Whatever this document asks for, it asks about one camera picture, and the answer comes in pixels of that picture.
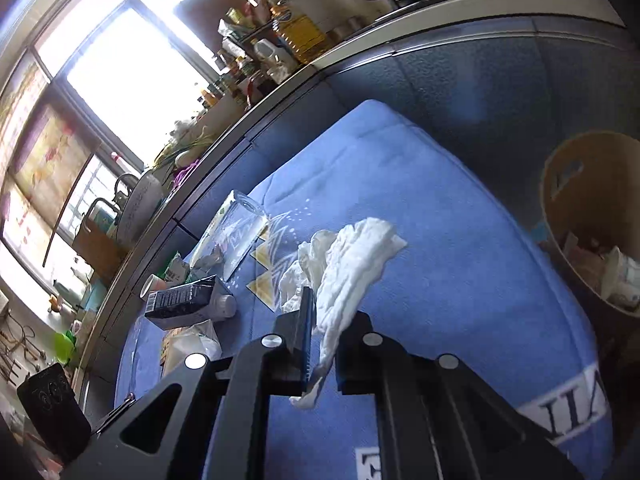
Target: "blue tablecloth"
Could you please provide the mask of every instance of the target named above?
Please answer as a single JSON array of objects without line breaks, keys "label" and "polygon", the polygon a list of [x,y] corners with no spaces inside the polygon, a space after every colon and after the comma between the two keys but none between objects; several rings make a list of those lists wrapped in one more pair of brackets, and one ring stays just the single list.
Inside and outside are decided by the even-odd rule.
[{"label": "blue tablecloth", "polygon": [[[248,255],[229,281],[239,311],[216,326],[225,355],[270,332],[277,314],[249,282],[262,276],[277,283],[298,244],[317,230],[383,218],[408,247],[362,301],[374,328],[414,354],[458,355],[509,403],[555,431],[556,444],[588,478],[600,477],[612,436],[588,320],[502,205],[425,131],[386,105],[364,102],[250,195],[271,216],[271,270],[265,276]],[[132,328],[116,404],[159,380],[161,338],[146,319]],[[271,400],[265,478],[377,479],[377,445],[373,399],[340,396],[329,377],[311,412]]]}]

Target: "clear plastic bag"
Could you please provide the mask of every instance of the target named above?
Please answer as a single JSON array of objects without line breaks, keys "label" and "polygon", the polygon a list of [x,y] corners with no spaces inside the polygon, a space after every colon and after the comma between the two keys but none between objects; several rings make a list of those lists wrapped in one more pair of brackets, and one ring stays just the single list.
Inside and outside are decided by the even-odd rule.
[{"label": "clear plastic bag", "polygon": [[264,209],[233,190],[193,250],[188,282],[214,274],[228,281],[267,224]]},{"label": "clear plastic bag", "polygon": [[168,339],[162,376],[165,377],[191,354],[204,354],[212,361],[222,357],[220,341],[210,319],[190,326]]}]

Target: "kitchen counter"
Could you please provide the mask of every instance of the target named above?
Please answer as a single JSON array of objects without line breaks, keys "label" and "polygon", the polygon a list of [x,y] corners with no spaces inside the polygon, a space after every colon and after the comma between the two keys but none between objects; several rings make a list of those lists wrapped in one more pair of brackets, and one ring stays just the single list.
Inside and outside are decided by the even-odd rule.
[{"label": "kitchen counter", "polygon": [[[491,27],[485,23],[488,18],[499,16],[512,18],[488,20],[493,22]],[[521,16],[540,16],[540,20],[537,22]],[[622,49],[632,48],[625,43],[626,38],[620,36],[617,39],[625,31],[619,28],[623,24],[607,0],[447,0],[385,22],[341,43],[278,86],[206,152],[200,165],[166,200],[129,253],[100,308],[82,354],[74,377],[76,396],[86,397],[85,389],[89,384],[85,378],[86,371],[114,382],[124,337],[142,308],[142,302],[137,297],[142,282],[149,273],[163,268],[173,252],[193,247],[208,223],[207,218],[210,220],[217,210],[218,193],[220,196],[228,193],[226,187],[223,189],[222,186],[219,191],[213,192],[214,184],[226,179],[225,186],[233,189],[236,185],[233,180],[235,173],[229,168],[241,168],[241,158],[247,169],[257,171],[257,167],[264,168],[263,176],[257,174],[255,177],[259,182],[348,111],[351,105],[340,102],[340,98],[336,98],[331,90],[332,86],[338,89],[335,86],[338,82],[329,85],[325,78],[375,60],[410,54],[426,46],[497,36],[532,38],[540,32],[540,27],[548,28],[546,34],[549,37],[568,38],[572,34],[581,37],[585,34],[574,33],[571,27],[564,25],[556,27],[555,22],[548,19],[549,16],[590,20],[594,38],[600,34],[599,27],[607,24],[606,34],[614,38],[610,42],[617,41]],[[373,89],[381,89],[387,84],[391,85],[392,81],[383,79],[370,82]],[[310,110],[322,108],[326,113],[318,112],[317,116],[308,118],[308,123],[296,118],[292,110],[304,100],[308,101]],[[418,110],[415,106],[400,111],[417,121],[415,114]],[[261,135],[263,132],[271,136],[268,144],[267,136]],[[306,136],[305,140],[298,141],[297,133],[300,137]],[[253,180],[242,182],[246,187],[253,187],[257,183]]]}]

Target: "white cloth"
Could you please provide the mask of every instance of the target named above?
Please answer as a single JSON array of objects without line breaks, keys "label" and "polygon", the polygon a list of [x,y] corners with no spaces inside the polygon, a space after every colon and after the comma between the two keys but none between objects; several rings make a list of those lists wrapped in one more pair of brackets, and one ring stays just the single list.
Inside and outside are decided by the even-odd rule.
[{"label": "white cloth", "polygon": [[283,274],[280,307],[283,312],[300,308],[302,289],[316,295],[316,333],[321,333],[320,359],[302,397],[291,397],[297,408],[311,409],[334,362],[340,334],[350,325],[369,285],[382,277],[385,262],[406,242],[393,224],[367,218],[343,227],[336,235],[318,231],[298,247],[298,259]]}]

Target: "white tissue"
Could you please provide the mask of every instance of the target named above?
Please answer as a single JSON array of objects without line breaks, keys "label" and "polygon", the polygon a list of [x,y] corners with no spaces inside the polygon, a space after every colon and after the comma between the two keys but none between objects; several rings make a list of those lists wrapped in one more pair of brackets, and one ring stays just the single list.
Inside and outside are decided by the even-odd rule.
[{"label": "white tissue", "polygon": [[393,224],[378,218],[347,225],[337,235],[318,231],[310,243],[299,245],[298,259],[280,280],[281,309],[299,309],[302,289],[310,286],[316,294],[316,332],[322,334],[322,342],[308,390],[302,397],[290,398],[294,406],[306,410],[316,405],[340,334],[353,320],[369,285],[382,276],[385,262],[405,246]]}]

